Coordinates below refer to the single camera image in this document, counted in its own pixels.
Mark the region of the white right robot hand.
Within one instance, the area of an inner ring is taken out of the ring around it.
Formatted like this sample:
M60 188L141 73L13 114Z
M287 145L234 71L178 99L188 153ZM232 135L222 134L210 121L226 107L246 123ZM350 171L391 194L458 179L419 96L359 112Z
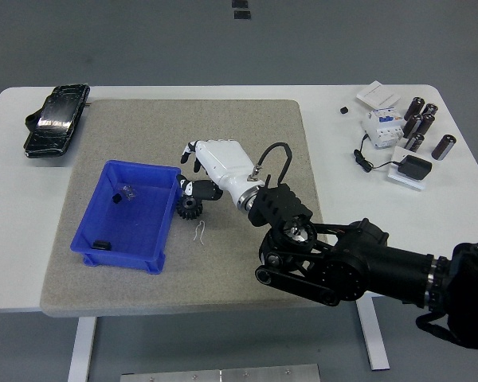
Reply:
M253 203L264 182L254 175L255 166L240 143L230 139L189 142L181 163L186 163L192 153L196 157L194 172L202 167L220 190L230 193L238 209L249 211L247 204Z

